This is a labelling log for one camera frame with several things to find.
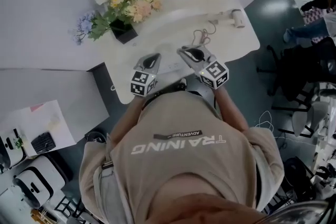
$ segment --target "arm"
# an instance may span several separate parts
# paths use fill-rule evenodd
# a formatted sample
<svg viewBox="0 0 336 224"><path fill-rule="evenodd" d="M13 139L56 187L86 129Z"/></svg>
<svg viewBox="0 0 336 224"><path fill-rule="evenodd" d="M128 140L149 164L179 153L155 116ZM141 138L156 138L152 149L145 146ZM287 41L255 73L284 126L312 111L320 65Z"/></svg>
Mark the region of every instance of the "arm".
<svg viewBox="0 0 336 224"><path fill-rule="evenodd" d="M248 130L247 121L239 111L238 107L234 104L225 88L222 86L213 91L221 111L223 121L241 132Z"/></svg>
<svg viewBox="0 0 336 224"><path fill-rule="evenodd" d="M145 98L135 96L125 114L113 128L110 137L112 147L115 147L123 137L138 123Z"/></svg>

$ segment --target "white cable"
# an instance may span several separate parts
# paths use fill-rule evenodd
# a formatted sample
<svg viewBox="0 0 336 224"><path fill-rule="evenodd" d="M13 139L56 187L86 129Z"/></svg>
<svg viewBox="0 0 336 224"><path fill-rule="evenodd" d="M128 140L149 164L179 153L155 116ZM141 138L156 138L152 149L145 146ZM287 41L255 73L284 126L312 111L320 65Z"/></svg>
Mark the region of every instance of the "white cable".
<svg viewBox="0 0 336 224"><path fill-rule="evenodd" d="M214 26L215 30L213 32L210 32L210 33L205 28L203 28L202 30L200 30L200 29L194 30L194 33L193 33L194 34L194 39L193 39L193 42L191 42L191 45L193 45L195 47L205 46L205 45L208 45L211 42L211 38L209 37L209 35L213 35L214 33L216 33L217 32L217 27L216 27L216 25L213 21L209 20L208 22L211 23ZM201 38L199 40L198 45L194 44L195 39L196 39L196 35L195 35L196 32L201 32Z"/></svg>
<svg viewBox="0 0 336 224"><path fill-rule="evenodd" d="M261 117L262 117L265 113L268 113L268 114L269 114L270 121L260 122ZM271 115L271 113L270 113L268 110L266 110L263 114L261 114L261 116L259 117L259 121L258 121L258 124L256 125L256 127L260 127L261 125L263 125L263 124L265 124L265 123L268 123L268 124L269 124L269 127L268 127L268 128L269 128L269 129L271 130L271 132L273 133L273 131L274 131L274 126L273 126L273 124L272 124L272 115Z"/></svg>
<svg viewBox="0 0 336 224"><path fill-rule="evenodd" d="M316 145L314 145L314 144L310 144L310 143L302 142L302 141L296 141L296 140L294 140L294 139L290 139L290 138L288 138L288 137L284 137L284 136L275 136L274 138L284 138L284 139L286 139L286 140L291 140L291 141L296 142L296 143L302 143L302 144L307 144L307 145L311 145L311 146L316 146Z"/></svg>

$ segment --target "person's leg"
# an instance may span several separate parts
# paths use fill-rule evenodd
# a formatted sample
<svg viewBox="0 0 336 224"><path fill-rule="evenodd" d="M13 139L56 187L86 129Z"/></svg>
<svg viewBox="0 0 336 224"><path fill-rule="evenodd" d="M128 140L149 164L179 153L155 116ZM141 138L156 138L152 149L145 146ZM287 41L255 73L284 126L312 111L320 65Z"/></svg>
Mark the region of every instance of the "person's leg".
<svg viewBox="0 0 336 224"><path fill-rule="evenodd" d="M297 38L312 39L314 37L324 37L328 35L326 22L324 18L320 18L303 27L287 29L283 35L283 40L285 43L289 43L296 42Z"/></svg>
<svg viewBox="0 0 336 224"><path fill-rule="evenodd" d="M328 0L314 0L313 7L326 9L328 8Z"/></svg>
<svg viewBox="0 0 336 224"><path fill-rule="evenodd" d="M302 10L303 12L307 12L307 11L309 11L309 10L312 9L312 8L313 8L313 1L310 1L310 2L305 3L305 4L301 7L301 10Z"/></svg>

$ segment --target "black strap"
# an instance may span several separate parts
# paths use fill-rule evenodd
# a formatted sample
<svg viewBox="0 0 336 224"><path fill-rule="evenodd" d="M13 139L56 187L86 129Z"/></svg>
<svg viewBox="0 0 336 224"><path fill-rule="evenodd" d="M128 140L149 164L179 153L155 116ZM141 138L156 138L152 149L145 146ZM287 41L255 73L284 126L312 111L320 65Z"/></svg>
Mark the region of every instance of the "black strap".
<svg viewBox="0 0 336 224"><path fill-rule="evenodd" d="M107 163L104 163L104 164L101 166L101 169L102 169L102 170L105 170L105 169L108 169L108 168L113 167L113 166L114 166L113 161L109 161L109 162L107 162Z"/></svg>
<svg viewBox="0 0 336 224"><path fill-rule="evenodd" d="M256 195L256 205L258 206L260 197L261 197L261 176L259 173L258 166L256 165L256 171L257 171L257 195Z"/></svg>
<svg viewBox="0 0 336 224"><path fill-rule="evenodd" d="M37 178L42 182L42 184L46 187L46 189L49 192L49 198L48 199L50 199L54 195L54 190L49 185L48 181L45 180L43 175L40 173L40 171L36 167L30 166L30 167L24 169L23 171L28 171L28 170L32 171L37 176Z"/></svg>

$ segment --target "white device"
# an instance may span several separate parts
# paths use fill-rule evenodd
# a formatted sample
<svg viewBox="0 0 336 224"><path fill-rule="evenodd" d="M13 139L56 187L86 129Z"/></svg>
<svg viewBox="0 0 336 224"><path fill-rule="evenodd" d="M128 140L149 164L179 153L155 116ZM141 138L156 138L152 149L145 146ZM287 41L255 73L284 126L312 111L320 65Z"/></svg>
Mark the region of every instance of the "white device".
<svg viewBox="0 0 336 224"><path fill-rule="evenodd" d="M46 156L37 157L26 169L14 178L25 195L26 202L40 208L55 192L64 187L67 178Z"/></svg>
<svg viewBox="0 0 336 224"><path fill-rule="evenodd" d="M208 14L207 19L214 24L218 24L219 20L225 20L228 24L234 25L236 28L245 27L244 13L241 9L233 9L231 12L219 12L217 14Z"/></svg>
<svg viewBox="0 0 336 224"><path fill-rule="evenodd" d="M229 69L217 61L205 46L183 46L177 54L195 71L200 80L213 89L222 86L229 79Z"/></svg>
<svg viewBox="0 0 336 224"><path fill-rule="evenodd" d="M0 164L9 169L26 158L23 147L17 148L15 141L19 138L17 130L0 133Z"/></svg>
<svg viewBox="0 0 336 224"><path fill-rule="evenodd" d="M149 54L139 59L133 68L131 93L145 97L155 87L161 54Z"/></svg>
<svg viewBox="0 0 336 224"><path fill-rule="evenodd" d="M234 9L231 13L232 19L234 20L234 25L236 28L244 28L245 20L244 14L241 9Z"/></svg>

